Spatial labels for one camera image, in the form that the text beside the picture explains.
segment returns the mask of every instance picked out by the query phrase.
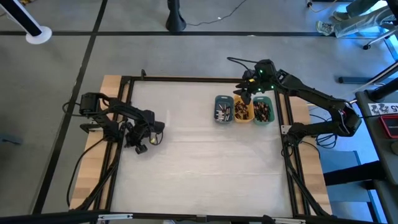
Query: black pole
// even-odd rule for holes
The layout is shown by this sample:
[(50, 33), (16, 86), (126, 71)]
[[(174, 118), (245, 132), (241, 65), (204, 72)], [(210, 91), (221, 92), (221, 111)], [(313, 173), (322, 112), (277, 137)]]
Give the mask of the black pole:
[(0, 4), (32, 37), (36, 37), (42, 33), (38, 23), (17, 0), (0, 0)]
[(386, 177), (386, 173), (380, 161), (369, 162), (359, 166), (335, 170), (323, 174), (326, 186), (346, 184), (362, 180), (380, 180)]
[(389, 78), (391, 75), (398, 72), (398, 61), (394, 62), (392, 65), (388, 66), (388, 68), (384, 69), (382, 72), (378, 73), (376, 76), (372, 78), (365, 78), (365, 77), (339, 77), (339, 83), (345, 84), (365, 84), (370, 82), (372, 83), (380, 83)]
[(169, 7), (170, 14), (169, 18), (167, 18), (166, 28), (170, 32), (183, 31), (186, 28), (187, 23), (180, 13), (180, 0), (167, 0), (167, 7)]
[(382, 101), (384, 97), (390, 95), (391, 93), (398, 90), (398, 78), (395, 78), (393, 81), (385, 84), (384, 86), (380, 86), (379, 88), (366, 92), (368, 93), (369, 99), (375, 102)]

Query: black cable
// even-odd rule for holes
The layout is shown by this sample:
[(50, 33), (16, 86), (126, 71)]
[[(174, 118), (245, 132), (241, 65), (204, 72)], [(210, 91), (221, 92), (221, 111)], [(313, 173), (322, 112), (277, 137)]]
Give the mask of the black cable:
[[(314, 114), (310, 114), (310, 116), (313, 116), (313, 117), (316, 117), (316, 118), (320, 118), (320, 119), (322, 119), (324, 121), (328, 121), (329, 119), (331, 119), (331, 118), (325, 119), (325, 118), (322, 118), (321, 116), (314, 115)], [(320, 137), (320, 136), (321, 136), (321, 134), (317, 135), (316, 138), (315, 138), (315, 141), (317, 142), (317, 146), (323, 147), (325, 149), (333, 149), (336, 146), (337, 137), (338, 137), (337, 134), (329, 134), (329, 135), (323, 136), (323, 137)], [(322, 144), (323, 142), (331, 139), (332, 137), (335, 138), (335, 140), (333, 140), (333, 142), (328, 143), (328, 144)]]
[(310, 116), (313, 116), (313, 117), (322, 119), (322, 120), (324, 120), (324, 121), (327, 121), (325, 118), (322, 118), (321, 116), (318, 116), (318, 115), (310, 114)]
[(87, 152), (90, 152), (92, 149), (94, 149), (94, 147), (97, 146), (101, 141), (104, 141), (104, 139), (105, 139), (105, 138), (102, 138), (101, 140), (99, 140), (98, 142), (96, 142), (96, 143), (94, 143), (92, 146), (90, 146), (87, 150), (85, 150), (85, 151), (83, 152), (83, 154), (82, 154), (82, 155), (79, 157), (79, 159), (77, 160), (76, 165), (75, 165), (75, 168), (74, 168), (73, 173), (72, 173), (72, 177), (70, 178), (69, 185), (68, 185), (68, 190), (67, 190), (67, 205), (68, 205), (68, 207), (70, 207), (70, 201), (69, 201), (70, 188), (72, 187), (73, 178), (75, 177), (76, 170), (77, 170), (77, 167), (79, 166), (79, 163), (80, 163), (81, 159), (83, 158), (83, 156), (84, 156)]
[(105, 106), (108, 106), (108, 107), (109, 107), (109, 103), (107, 103), (107, 102), (105, 101), (104, 98), (102, 98), (102, 103), (103, 103)]
[(233, 14), (237, 9), (239, 9), (239, 7), (241, 7), (241, 5), (242, 5), (244, 2), (246, 2), (246, 1), (247, 1), (247, 0), (243, 0), (238, 6), (236, 6), (236, 8), (235, 8), (234, 10), (232, 10), (232, 12), (231, 12), (229, 15), (224, 16), (224, 17), (222, 17), (221, 19), (217, 19), (217, 20), (211, 21), (211, 22), (200, 22), (200, 23), (198, 23), (198, 24), (189, 24), (189, 23), (187, 23), (187, 25), (190, 25), (190, 26), (200, 26), (200, 25), (202, 25), (202, 24), (212, 24), (212, 23), (215, 23), (215, 22), (222, 21), (223, 19), (225, 19), (225, 18), (227, 18), (227, 17), (229, 17), (229, 16), (232, 16), (232, 14)]
[(319, 149), (316, 147), (316, 146), (314, 146), (313, 144), (311, 144), (311, 143), (309, 143), (309, 142), (306, 142), (306, 141), (301, 141), (302, 143), (305, 143), (305, 144), (309, 144), (310, 146), (312, 146), (314, 149), (316, 149), (317, 151), (318, 151), (318, 155), (319, 155), (319, 159), (321, 159), (321, 152), (319, 151)]
[(162, 142), (162, 140), (163, 140), (163, 132), (160, 133), (160, 134), (162, 135), (162, 137), (160, 137), (160, 141), (158, 141), (158, 139), (157, 139), (157, 136), (158, 136), (159, 134), (155, 134), (156, 142), (152, 143), (152, 142), (151, 142), (151, 139), (150, 139), (150, 140), (149, 140), (149, 143), (151, 143), (151, 144), (154, 145), (154, 146), (159, 145), (159, 144)]
[(241, 61), (245, 62), (244, 59), (239, 59), (239, 58), (234, 58), (234, 57), (227, 57), (226, 59), (242, 65), (250, 74), (252, 74), (252, 71), (247, 66), (245, 66), (243, 63), (238, 61), (238, 60), (241, 60)]
[[(289, 152), (289, 148), (287, 148), (287, 152), (289, 153), (289, 155), (287, 155), (288, 158), (289, 158), (290, 156), (293, 155), (293, 150), (291, 150), (291, 151)], [(282, 157), (285, 157), (285, 151), (284, 151), (284, 149), (282, 149), (282, 150), (280, 151), (280, 155), (281, 155)]]
[[(69, 102), (66, 102), (66, 103), (64, 103), (64, 104), (62, 105), (62, 111), (63, 111), (65, 114), (68, 114), (67, 109), (65, 109), (65, 106), (66, 106), (66, 105), (69, 105)], [(70, 116), (84, 117), (84, 116), (81, 115), (81, 114), (70, 114)]]

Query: gray floor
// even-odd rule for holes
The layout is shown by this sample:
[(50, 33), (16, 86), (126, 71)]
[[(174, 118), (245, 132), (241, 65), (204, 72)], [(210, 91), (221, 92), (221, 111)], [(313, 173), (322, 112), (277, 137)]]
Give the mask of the gray floor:
[[(167, 5), (163, 0), (109, 0), (100, 30), (165, 31)], [(190, 23), (212, 21), (228, 14), (240, 1), (182, 1), (182, 14)], [(53, 30), (93, 29), (100, 0), (37, 0), (27, 10)], [(329, 20), (337, 3), (319, 14), (310, 12), (305, 1), (248, 0), (221, 22), (187, 30), (315, 32), (316, 20)], [(323, 8), (327, 4), (316, 3)], [(0, 30), (20, 30), (7, 17), (0, 17)], [(377, 32), (377, 29), (366, 32)], [(21, 146), (2, 144), (0, 158), (0, 216), (30, 212), (54, 137), (62, 119), (62, 103), (70, 96), (89, 37), (56, 36), (43, 45), (29, 45), (21, 36), (0, 36), (0, 132), (24, 139)], [(149, 75), (240, 77), (243, 67), (226, 60), (270, 58), (306, 84), (334, 96), (352, 99), (357, 85), (341, 85), (338, 76), (372, 77), (393, 63), (384, 42), (364, 51), (361, 38), (333, 37), (215, 37), (215, 36), (124, 36), (97, 37), (80, 93), (98, 91), (104, 75)], [(67, 210), (65, 192), (73, 166), (81, 154), (86, 134), (73, 118), (62, 149), (44, 212)], [(355, 139), (367, 138), (366, 141)], [(374, 160), (366, 129), (355, 138), (340, 138), (337, 150), (346, 144), (363, 149), (361, 162)]]

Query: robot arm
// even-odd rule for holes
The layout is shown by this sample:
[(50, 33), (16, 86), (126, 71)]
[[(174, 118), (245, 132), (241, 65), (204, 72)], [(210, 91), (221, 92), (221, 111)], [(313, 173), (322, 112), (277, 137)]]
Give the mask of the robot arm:
[[(100, 100), (105, 104), (108, 102), (108, 108), (102, 110)], [(140, 110), (131, 105), (123, 103), (117, 98), (111, 98), (102, 93), (86, 93), (81, 96), (79, 113), (88, 118), (94, 119), (98, 126), (104, 131), (104, 139), (110, 142), (117, 142), (123, 138), (123, 133), (119, 131), (119, 124), (111, 121), (107, 114), (118, 113), (134, 120), (134, 126), (127, 124), (129, 130), (129, 146), (136, 146), (136, 151), (142, 153), (146, 151), (145, 145), (141, 145), (143, 138), (149, 138), (151, 133), (160, 134), (163, 132), (164, 123), (155, 120), (155, 113), (150, 110)]]
[(318, 134), (333, 133), (350, 137), (361, 124), (361, 118), (355, 113), (350, 103), (310, 88), (297, 77), (283, 70), (276, 71), (271, 60), (261, 60), (254, 68), (254, 71), (245, 72), (244, 81), (236, 85), (240, 90), (234, 91), (235, 94), (241, 96), (245, 104), (250, 103), (252, 94), (276, 89), (282, 94), (297, 96), (311, 102), (330, 113), (331, 121), (307, 125), (294, 123), (285, 136), (289, 144), (297, 145), (305, 136)]

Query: green container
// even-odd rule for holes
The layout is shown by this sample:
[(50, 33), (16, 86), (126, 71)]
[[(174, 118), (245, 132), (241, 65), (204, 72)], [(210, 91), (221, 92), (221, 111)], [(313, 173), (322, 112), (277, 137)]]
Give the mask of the green container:
[(268, 121), (258, 121), (256, 117), (254, 117), (254, 122), (258, 125), (267, 125), (275, 120), (274, 109), (272, 108), (272, 102), (269, 97), (266, 96), (256, 96), (253, 98), (253, 103), (255, 102), (263, 102), (269, 106), (269, 118)]
[[(216, 114), (217, 114), (216, 111), (217, 110), (221, 110), (219, 105), (221, 105), (222, 107), (226, 106), (226, 107), (230, 107), (231, 108), (231, 111), (229, 112), (230, 116), (229, 116), (227, 121), (218, 121), (216, 119)], [(230, 123), (234, 119), (234, 98), (232, 98), (230, 96), (218, 95), (216, 97), (216, 100), (215, 100), (214, 116), (213, 117), (214, 117), (214, 120), (217, 123), (220, 123), (220, 124), (228, 124), (228, 123)]]

